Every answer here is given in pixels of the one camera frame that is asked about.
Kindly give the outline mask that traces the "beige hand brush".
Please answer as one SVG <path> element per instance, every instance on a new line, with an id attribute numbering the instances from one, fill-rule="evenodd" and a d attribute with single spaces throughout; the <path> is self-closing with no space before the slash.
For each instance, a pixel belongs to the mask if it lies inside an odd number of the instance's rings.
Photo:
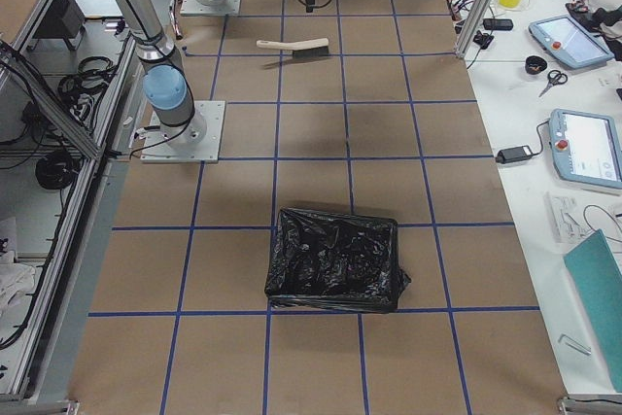
<path id="1" fill-rule="evenodd" d="M 328 38 L 318 38 L 296 42 L 256 40 L 256 46 L 260 49 L 291 52 L 293 58 L 329 55 Z"/>

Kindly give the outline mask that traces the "black bag lined bin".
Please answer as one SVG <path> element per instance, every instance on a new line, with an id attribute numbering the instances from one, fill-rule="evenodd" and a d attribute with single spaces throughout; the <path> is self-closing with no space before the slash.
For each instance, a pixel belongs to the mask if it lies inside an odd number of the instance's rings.
<path id="1" fill-rule="evenodd" d="M 395 220 L 280 210 L 264 286 L 272 305 L 392 313 L 410 282 Z"/>

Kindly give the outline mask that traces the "upper teach pendant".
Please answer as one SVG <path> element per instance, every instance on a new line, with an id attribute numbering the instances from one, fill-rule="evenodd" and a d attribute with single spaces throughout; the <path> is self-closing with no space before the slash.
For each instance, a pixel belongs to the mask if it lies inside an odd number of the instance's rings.
<path id="1" fill-rule="evenodd" d="M 576 20 L 559 16 L 529 24 L 532 37 L 558 62 L 570 69 L 601 65 L 614 58 L 600 42 Z"/>

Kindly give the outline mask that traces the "teach pendant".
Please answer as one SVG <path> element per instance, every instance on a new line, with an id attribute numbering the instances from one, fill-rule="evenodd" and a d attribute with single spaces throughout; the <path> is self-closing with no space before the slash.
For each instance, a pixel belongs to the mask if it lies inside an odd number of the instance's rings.
<path id="1" fill-rule="evenodd" d="M 548 128 L 553 166 L 561 179 L 621 190 L 621 143 L 612 117 L 554 109 Z"/>
<path id="2" fill-rule="evenodd" d="M 532 37 L 558 62 L 570 69 L 601 65 L 614 58 L 600 42 L 576 20 L 559 16 L 529 24 Z"/>

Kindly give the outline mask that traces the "black scissors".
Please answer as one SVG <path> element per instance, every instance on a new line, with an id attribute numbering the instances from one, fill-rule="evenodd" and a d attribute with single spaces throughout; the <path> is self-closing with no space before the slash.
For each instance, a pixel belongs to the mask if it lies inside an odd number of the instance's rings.
<path id="1" fill-rule="evenodd" d="M 545 93 L 547 93 L 554 86 L 564 85 L 568 81 L 568 75 L 558 69 L 550 70 L 547 74 L 547 84 L 545 88 L 538 95 L 542 97 Z"/>

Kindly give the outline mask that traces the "black power adapter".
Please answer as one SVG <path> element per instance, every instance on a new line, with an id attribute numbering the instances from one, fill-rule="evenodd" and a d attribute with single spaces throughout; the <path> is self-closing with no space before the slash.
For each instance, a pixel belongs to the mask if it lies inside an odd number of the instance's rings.
<path id="1" fill-rule="evenodd" d="M 531 159 L 535 155 L 528 145 L 504 148 L 497 152 L 495 162 L 498 164 L 522 162 Z"/>

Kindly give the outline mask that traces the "lower teach pendant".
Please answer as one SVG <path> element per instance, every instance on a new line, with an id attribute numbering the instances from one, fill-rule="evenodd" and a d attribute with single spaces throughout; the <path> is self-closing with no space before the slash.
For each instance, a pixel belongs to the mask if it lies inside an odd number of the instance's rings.
<path id="1" fill-rule="evenodd" d="M 561 179 L 621 190 L 621 143 L 612 117 L 554 109 L 548 128 L 553 166 Z"/>

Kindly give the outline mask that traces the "white paper sheet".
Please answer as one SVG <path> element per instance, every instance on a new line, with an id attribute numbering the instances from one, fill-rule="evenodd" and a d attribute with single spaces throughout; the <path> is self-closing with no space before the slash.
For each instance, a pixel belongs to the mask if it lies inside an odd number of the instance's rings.
<path id="1" fill-rule="evenodd" d="M 545 201 L 557 243 L 578 244 L 589 235 L 588 229 L 579 220 L 577 203 L 573 197 L 548 192 Z"/>

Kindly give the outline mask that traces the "teal folder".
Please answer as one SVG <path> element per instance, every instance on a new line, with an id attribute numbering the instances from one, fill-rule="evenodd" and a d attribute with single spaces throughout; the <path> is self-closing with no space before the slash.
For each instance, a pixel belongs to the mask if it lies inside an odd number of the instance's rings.
<path id="1" fill-rule="evenodd" d="M 599 229 L 564 255 L 604 356 L 613 388 L 621 392 L 621 271 Z"/>

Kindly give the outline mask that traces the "hex key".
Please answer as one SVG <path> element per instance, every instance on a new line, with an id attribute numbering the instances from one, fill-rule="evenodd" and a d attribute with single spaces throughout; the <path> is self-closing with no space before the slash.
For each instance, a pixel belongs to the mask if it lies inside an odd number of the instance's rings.
<path id="1" fill-rule="evenodd" d="M 567 345 L 568 347 L 572 348 L 574 351 L 579 352 L 582 355 L 590 356 L 592 354 L 591 347 L 582 344 L 578 340 L 565 333 L 561 333 L 559 335 L 558 342 Z"/>

